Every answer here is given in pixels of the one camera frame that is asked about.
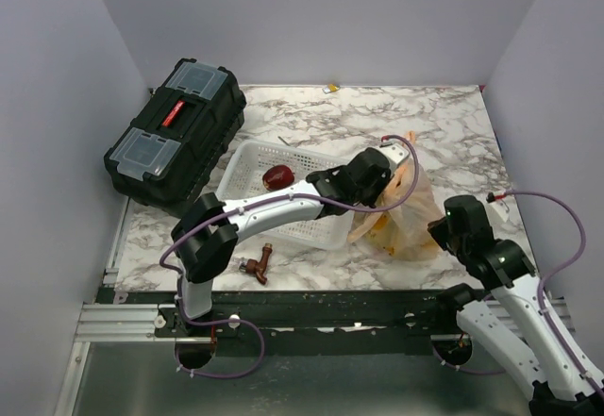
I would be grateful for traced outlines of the red fake apple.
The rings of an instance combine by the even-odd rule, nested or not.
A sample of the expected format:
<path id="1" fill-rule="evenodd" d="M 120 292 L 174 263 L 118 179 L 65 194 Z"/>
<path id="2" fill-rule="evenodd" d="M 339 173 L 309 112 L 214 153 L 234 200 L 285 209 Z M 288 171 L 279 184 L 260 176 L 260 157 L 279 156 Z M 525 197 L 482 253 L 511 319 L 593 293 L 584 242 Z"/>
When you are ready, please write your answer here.
<path id="1" fill-rule="evenodd" d="M 280 164 L 268 169 L 262 176 L 262 184 L 267 191 L 279 191 L 294 183 L 292 169 Z"/>

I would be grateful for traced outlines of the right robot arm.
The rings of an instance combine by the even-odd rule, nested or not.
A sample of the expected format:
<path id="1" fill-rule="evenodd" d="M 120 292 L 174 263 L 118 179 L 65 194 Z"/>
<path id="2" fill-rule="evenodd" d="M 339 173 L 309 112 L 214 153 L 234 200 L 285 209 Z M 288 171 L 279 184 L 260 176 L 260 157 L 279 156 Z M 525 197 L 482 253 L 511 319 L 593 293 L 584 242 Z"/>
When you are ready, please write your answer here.
<path id="1" fill-rule="evenodd" d="M 533 415 L 600 415 L 603 373 L 584 354 L 553 305 L 544 281 L 514 241 L 495 237 L 473 195 L 450 197 L 428 226 L 436 243 L 483 286 L 460 284 L 436 298 L 435 324 L 477 341 L 513 379 Z"/>

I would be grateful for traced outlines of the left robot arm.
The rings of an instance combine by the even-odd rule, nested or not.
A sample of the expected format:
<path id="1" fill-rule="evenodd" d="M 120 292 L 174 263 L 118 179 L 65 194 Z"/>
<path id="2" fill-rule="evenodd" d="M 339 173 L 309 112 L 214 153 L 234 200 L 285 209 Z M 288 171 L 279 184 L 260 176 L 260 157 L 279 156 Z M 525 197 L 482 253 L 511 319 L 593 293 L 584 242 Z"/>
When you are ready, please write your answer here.
<path id="1" fill-rule="evenodd" d="M 369 147 L 345 165 L 314 171 L 283 190 L 239 200 L 221 201 L 213 193 L 202 197 L 171 232 L 172 252 L 183 267 L 177 325 L 190 336 L 208 328 L 213 279 L 239 243 L 283 225 L 340 216 L 355 206 L 373 208 L 395 167 L 383 147 Z"/>

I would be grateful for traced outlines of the orange translucent plastic bag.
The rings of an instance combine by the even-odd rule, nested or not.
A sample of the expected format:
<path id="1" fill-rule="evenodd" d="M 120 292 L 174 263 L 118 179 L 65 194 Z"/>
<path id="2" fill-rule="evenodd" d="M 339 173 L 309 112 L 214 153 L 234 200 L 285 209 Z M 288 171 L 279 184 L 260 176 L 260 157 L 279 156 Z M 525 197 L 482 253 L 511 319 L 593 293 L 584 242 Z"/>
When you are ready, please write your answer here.
<path id="1" fill-rule="evenodd" d="M 441 219 L 443 213 L 426 172 L 415 165 L 412 156 L 393 173 L 377 205 L 396 207 L 360 213 L 348 242 L 367 241 L 376 251 L 402 261 L 429 261 L 439 256 L 441 248 L 428 233 L 428 224 Z"/>

